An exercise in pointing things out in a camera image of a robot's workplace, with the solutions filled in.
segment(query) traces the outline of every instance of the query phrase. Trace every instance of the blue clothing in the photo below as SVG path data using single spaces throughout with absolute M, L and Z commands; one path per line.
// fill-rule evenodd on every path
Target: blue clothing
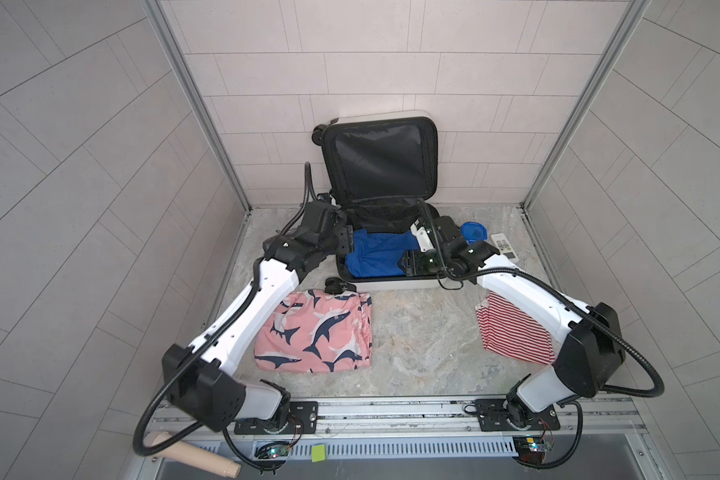
M 418 250 L 418 240 L 411 232 L 404 234 L 369 234 L 364 228 L 355 231 L 355 251 L 347 255 L 349 273 L 357 278 L 404 275 L 398 261 L 406 250 Z

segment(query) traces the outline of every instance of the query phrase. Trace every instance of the folded pink clothing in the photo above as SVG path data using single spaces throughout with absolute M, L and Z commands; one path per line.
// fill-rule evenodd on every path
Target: folded pink clothing
M 371 295 L 294 292 L 260 329 L 253 349 L 261 370 L 340 372 L 371 365 Z

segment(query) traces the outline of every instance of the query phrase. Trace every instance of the black cable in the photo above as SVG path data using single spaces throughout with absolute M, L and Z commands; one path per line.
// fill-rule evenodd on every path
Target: black cable
M 155 393 L 154 397 L 152 397 L 152 400 L 150 401 L 150 404 L 144 410 L 144 413 L 141 414 L 141 418 L 139 418 L 139 422 L 136 424 L 136 430 L 134 431 L 133 445 L 134 452 L 137 455 L 144 457 L 153 456 L 156 453 L 172 446 L 174 443 L 188 436 L 198 428 L 202 427 L 202 424 L 200 422 L 195 422 L 187 428 L 184 428 L 181 432 L 175 434 L 171 438 L 168 438 L 161 443 L 158 443 L 155 446 L 144 445 L 144 434 L 146 433 L 146 427 L 147 425 L 149 425 L 150 418 L 152 418 L 152 415 L 154 415 L 157 407 L 160 406 L 160 401 L 168 393 L 168 390 L 173 386 L 174 383 L 179 381 L 179 379 L 184 375 L 184 373 L 190 367 L 192 367 L 192 365 L 202 356 L 203 353 L 205 353 L 209 348 L 211 348 L 211 345 L 213 345 L 213 343 L 216 342 L 221 337 L 221 335 L 230 328 L 231 324 L 233 324 L 235 321 L 237 321 L 238 318 L 240 318 L 240 315 L 242 315 L 242 313 L 245 312 L 246 309 L 249 307 L 251 302 L 253 302 L 253 298 L 259 292 L 259 264 L 262 262 L 262 260 L 263 257 L 259 257 L 253 262 L 253 280 L 251 280 L 251 291 L 248 293 L 248 296 L 242 302 L 240 307 L 235 310 L 235 312 L 230 316 L 229 319 L 222 323 L 221 326 L 210 335 L 208 340 L 206 340 L 206 342 L 203 343 L 200 348 L 194 351 L 190 358 L 184 361 L 179 366 L 179 368 L 177 368 L 173 372 L 173 375 L 168 380 L 166 380 L 165 385 L 163 385 L 160 390 Z
M 245 454 L 240 452 L 238 447 L 235 446 L 234 443 L 232 443 L 232 438 L 230 437 L 230 431 L 226 428 L 223 428 L 221 430 L 221 433 L 224 435 L 224 440 L 226 441 L 226 444 L 230 447 L 230 450 L 232 450 L 232 453 L 235 454 L 240 459 L 240 462 L 245 463 L 246 465 L 250 466 L 251 468 L 255 468 L 260 473 L 264 472 L 276 472 L 278 468 L 286 464 L 285 460 L 275 460 L 273 462 L 254 462 Z
M 419 198 L 417 200 L 419 210 L 422 212 L 424 219 L 427 222 L 427 228 L 429 228 L 432 231 L 432 240 L 434 242 L 434 249 L 436 251 L 436 254 L 438 255 L 438 259 L 440 260 L 441 265 L 445 265 L 445 261 L 443 258 L 443 252 L 442 247 L 440 245 L 440 239 L 438 238 L 438 232 L 437 227 L 434 224 L 434 220 L 432 219 L 432 213 L 429 211 L 429 207 L 424 202 L 422 198 Z M 535 284 L 536 286 L 540 287 L 542 290 L 546 291 L 552 297 L 554 297 L 558 302 L 562 303 L 567 310 L 570 310 L 574 313 L 576 313 L 578 316 L 581 317 L 582 320 L 587 321 L 589 324 L 594 326 L 595 329 L 601 331 L 605 336 L 610 338 L 611 340 L 615 341 L 619 345 L 621 345 L 624 350 L 634 358 L 634 360 L 637 361 L 637 363 L 640 364 L 641 367 L 643 367 L 643 370 L 646 371 L 648 376 L 653 381 L 653 388 L 652 389 L 630 389 L 622 386 L 614 386 L 614 385 L 604 385 L 602 390 L 605 392 L 611 392 L 611 393 L 620 393 L 623 395 L 629 395 L 629 396 L 637 396 L 637 397 L 643 397 L 643 398 L 653 398 L 658 397 L 662 393 L 664 393 L 664 381 L 661 379 L 661 375 L 656 371 L 655 368 L 653 368 L 653 365 L 650 364 L 648 359 L 646 359 L 640 352 L 638 352 L 632 345 L 627 343 L 623 338 L 615 334 L 611 329 L 609 329 L 607 326 L 605 326 L 603 323 L 597 321 L 592 315 L 590 315 L 588 312 L 585 312 L 581 308 L 579 308 L 575 303 L 571 302 L 566 298 L 565 295 L 558 292 L 551 286 L 547 285 L 547 283 L 543 282 L 542 280 L 539 280 L 535 276 L 528 274 L 527 272 L 523 272 L 519 268 L 509 268 L 507 266 L 496 266 L 493 268 L 487 268 L 485 270 L 479 270 L 477 272 L 472 272 L 470 274 L 462 275 L 462 276 L 452 276 L 447 269 L 443 268 L 445 275 L 450 278 L 451 280 L 470 280 L 473 278 L 477 278 L 482 275 L 489 275 L 489 274 L 511 274 L 513 276 L 518 276 L 520 278 L 523 278 L 525 280 L 528 280 L 529 282 Z
M 560 458 L 557 460 L 553 460 L 549 463 L 528 463 L 523 460 L 520 460 L 519 458 L 516 458 L 515 461 L 519 463 L 520 465 L 524 467 L 530 467 L 530 468 L 536 468 L 537 470 L 548 470 L 550 468 L 555 468 L 563 465 L 568 461 L 568 458 L 570 458 L 575 452 L 576 448 L 579 446 L 579 442 L 581 441 L 581 432 L 584 429 L 584 413 L 581 410 L 581 405 L 576 400 L 569 400 L 568 402 L 559 402 L 557 405 L 559 406 L 565 406 L 565 405 L 573 405 L 576 407 L 576 435 L 574 436 L 574 443 L 570 445 L 570 448 L 568 448 L 568 451 L 563 454 Z

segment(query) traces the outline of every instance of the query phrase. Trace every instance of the striped towel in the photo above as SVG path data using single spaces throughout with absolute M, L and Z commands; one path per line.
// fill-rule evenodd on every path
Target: striped towel
M 489 291 L 475 310 L 486 350 L 542 365 L 554 361 L 550 334 L 498 293 Z

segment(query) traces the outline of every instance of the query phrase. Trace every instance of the open suitcase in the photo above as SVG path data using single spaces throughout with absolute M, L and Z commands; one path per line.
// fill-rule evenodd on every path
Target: open suitcase
M 426 200 L 437 189 L 438 130 L 425 111 L 337 118 L 315 127 L 312 142 L 322 148 L 330 195 L 354 230 L 403 234 L 419 216 L 416 198 Z M 437 277 L 426 274 L 358 278 L 342 254 L 336 267 L 359 291 L 438 286 Z

